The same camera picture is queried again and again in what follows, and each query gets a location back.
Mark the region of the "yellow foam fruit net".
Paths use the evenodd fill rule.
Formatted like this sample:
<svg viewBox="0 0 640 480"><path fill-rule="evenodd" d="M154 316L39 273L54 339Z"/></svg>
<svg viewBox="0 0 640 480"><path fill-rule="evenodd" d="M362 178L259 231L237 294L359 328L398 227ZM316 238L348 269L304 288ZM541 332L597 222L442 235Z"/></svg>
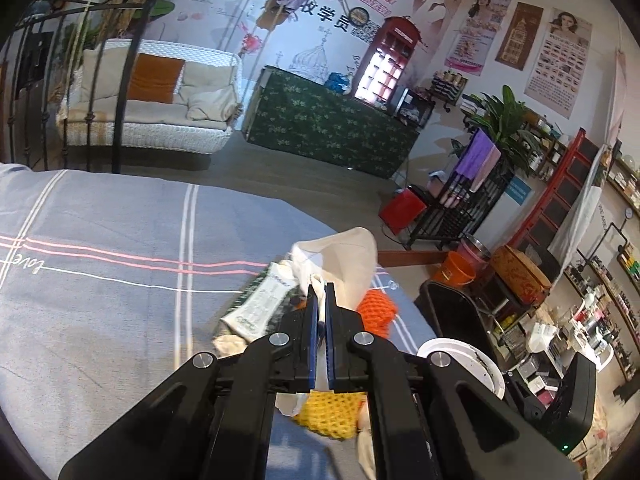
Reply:
<svg viewBox="0 0 640 480"><path fill-rule="evenodd" d="M362 392L313 391L293 420L322 437L349 440L356 437L358 417L364 402L366 395Z"/></svg>

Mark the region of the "orange foam fruit net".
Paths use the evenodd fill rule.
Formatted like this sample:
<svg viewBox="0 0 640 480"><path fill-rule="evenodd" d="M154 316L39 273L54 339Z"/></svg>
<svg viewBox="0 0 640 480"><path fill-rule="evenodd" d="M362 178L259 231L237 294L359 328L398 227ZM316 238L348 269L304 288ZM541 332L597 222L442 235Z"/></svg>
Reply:
<svg viewBox="0 0 640 480"><path fill-rule="evenodd" d="M398 309L384 292L371 289L358 304L357 312L360 314L366 332L387 339Z"/></svg>

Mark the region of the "white utility cart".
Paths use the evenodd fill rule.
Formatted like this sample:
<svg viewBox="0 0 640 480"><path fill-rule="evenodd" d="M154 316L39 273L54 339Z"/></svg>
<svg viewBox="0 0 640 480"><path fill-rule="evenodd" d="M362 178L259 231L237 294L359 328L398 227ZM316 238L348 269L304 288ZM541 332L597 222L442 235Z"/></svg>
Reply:
<svg viewBox="0 0 640 480"><path fill-rule="evenodd" d="M516 370L533 394L548 392L554 396L578 354L593 362L596 373L611 363L612 344L598 325L603 318L596 294L587 288L582 302L569 306L564 313L542 304L521 324L526 353Z"/></svg>

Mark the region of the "orange patterned cushion box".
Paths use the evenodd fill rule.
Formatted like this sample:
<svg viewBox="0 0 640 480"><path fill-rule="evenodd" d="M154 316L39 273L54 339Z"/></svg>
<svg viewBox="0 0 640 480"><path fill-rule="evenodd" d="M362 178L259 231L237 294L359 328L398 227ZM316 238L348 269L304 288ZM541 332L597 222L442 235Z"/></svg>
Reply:
<svg viewBox="0 0 640 480"><path fill-rule="evenodd" d="M492 254L490 265L522 304L539 307L549 295L551 282L524 252L500 246Z"/></svg>

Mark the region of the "pink plastic basin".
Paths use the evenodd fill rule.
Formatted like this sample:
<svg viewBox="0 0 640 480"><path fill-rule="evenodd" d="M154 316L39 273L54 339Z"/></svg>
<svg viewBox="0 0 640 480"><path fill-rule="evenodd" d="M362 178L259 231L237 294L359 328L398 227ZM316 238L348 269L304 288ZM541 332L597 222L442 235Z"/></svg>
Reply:
<svg viewBox="0 0 640 480"><path fill-rule="evenodd" d="M484 266L491 258L491 253L485 245L471 234L462 235L457 253L476 266Z"/></svg>

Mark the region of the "grey striped tablecloth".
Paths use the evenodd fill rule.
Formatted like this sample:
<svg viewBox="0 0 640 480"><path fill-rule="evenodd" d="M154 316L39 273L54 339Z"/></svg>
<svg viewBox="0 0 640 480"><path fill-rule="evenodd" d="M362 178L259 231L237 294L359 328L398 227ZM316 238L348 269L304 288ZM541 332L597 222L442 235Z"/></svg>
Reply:
<svg viewBox="0 0 640 480"><path fill-rule="evenodd" d="M212 346L292 245L331 234L275 198L1 168L1 411L43 479Z"/></svg>

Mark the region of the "red ladder shelf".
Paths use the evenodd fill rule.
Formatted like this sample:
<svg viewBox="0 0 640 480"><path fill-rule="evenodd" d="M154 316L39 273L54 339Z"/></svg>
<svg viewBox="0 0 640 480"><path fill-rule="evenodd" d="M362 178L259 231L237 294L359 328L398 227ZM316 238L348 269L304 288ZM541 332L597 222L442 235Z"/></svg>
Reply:
<svg viewBox="0 0 640 480"><path fill-rule="evenodd" d="M580 128L562 155L536 206L509 245L524 252L526 245L547 249L585 186L598 147Z"/></svg>

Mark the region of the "red bag on floor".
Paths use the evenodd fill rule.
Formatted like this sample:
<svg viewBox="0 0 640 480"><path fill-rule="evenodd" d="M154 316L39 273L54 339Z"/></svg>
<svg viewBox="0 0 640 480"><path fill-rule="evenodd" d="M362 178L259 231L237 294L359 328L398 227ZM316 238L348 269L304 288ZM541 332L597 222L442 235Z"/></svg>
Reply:
<svg viewBox="0 0 640 480"><path fill-rule="evenodd" d="M411 190L405 188L396 194L385 206L378 216L394 235L407 229L409 224L416 220L426 209L426 205Z"/></svg>

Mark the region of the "black metal rack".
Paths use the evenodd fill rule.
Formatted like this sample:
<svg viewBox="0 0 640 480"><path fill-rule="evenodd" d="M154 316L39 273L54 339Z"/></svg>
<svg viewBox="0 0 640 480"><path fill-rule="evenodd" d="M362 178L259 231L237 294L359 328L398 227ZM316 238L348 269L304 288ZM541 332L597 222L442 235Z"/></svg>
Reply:
<svg viewBox="0 0 640 480"><path fill-rule="evenodd" d="M451 170L438 191L410 184L426 209L410 224L408 238L402 243L411 249L415 242L430 242L438 248L457 243L463 234L473 235L514 177L514 171L501 155L494 170L475 192L470 192L473 180Z"/></svg>

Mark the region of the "pink towel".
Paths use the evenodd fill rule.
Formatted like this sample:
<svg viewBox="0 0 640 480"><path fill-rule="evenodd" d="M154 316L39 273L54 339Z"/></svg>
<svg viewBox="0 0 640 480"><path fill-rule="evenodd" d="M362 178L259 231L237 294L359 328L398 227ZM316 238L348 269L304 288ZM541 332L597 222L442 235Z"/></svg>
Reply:
<svg viewBox="0 0 640 480"><path fill-rule="evenodd" d="M491 171L494 170L500 157L501 157L501 152L494 145L490 149L484 162L480 165L480 169L477 171L477 174L470 186L471 193L475 193L480 188L480 186L484 183L484 181L490 175Z"/></svg>

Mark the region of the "green potted plant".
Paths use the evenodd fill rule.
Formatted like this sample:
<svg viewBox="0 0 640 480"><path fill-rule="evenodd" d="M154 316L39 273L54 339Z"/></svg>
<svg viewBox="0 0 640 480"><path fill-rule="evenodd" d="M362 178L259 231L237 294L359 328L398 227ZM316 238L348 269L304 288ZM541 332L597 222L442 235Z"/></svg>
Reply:
<svg viewBox="0 0 640 480"><path fill-rule="evenodd" d="M469 133L483 131L513 170L530 177L533 158L542 154L539 140L525 128L527 107L518 101L512 88L504 84L501 96L483 93L480 112L464 114L463 125Z"/></svg>

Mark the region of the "green patterned counter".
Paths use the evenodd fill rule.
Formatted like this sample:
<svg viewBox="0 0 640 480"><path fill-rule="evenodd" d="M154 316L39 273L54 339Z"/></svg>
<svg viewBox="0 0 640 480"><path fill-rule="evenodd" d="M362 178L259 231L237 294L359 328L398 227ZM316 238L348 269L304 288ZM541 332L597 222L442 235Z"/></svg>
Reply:
<svg viewBox="0 0 640 480"><path fill-rule="evenodd" d="M245 112L251 144L388 179L419 133L382 110L267 65Z"/></svg>

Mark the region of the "red phone booth cabinet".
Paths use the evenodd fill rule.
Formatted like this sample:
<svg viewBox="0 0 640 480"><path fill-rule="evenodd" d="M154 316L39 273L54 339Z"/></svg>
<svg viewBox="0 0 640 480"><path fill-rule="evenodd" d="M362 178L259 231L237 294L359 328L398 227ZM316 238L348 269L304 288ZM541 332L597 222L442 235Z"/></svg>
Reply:
<svg viewBox="0 0 640 480"><path fill-rule="evenodd" d="M408 18L386 18L356 70L352 96L370 105L390 102L420 39Z"/></svg>

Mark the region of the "white wicker swing sofa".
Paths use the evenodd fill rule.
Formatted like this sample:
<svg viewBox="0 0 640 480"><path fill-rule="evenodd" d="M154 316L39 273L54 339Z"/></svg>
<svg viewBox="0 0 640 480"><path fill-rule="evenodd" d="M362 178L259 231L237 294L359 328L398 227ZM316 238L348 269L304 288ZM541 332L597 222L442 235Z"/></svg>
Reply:
<svg viewBox="0 0 640 480"><path fill-rule="evenodd" d="M70 146L110 146L129 39L85 50L66 77L56 114ZM228 142L241 114L239 55L160 40L141 41L129 87L120 145L211 155Z"/></svg>

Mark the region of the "orange brown cushion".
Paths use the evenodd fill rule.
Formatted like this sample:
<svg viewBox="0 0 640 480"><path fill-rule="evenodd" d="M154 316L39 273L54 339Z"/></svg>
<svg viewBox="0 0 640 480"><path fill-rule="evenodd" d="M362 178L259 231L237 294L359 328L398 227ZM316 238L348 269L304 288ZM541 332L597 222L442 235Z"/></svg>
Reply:
<svg viewBox="0 0 640 480"><path fill-rule="evenodd" d="M139 53L129 83L127 99L171 104L184 61Z"/></svg>

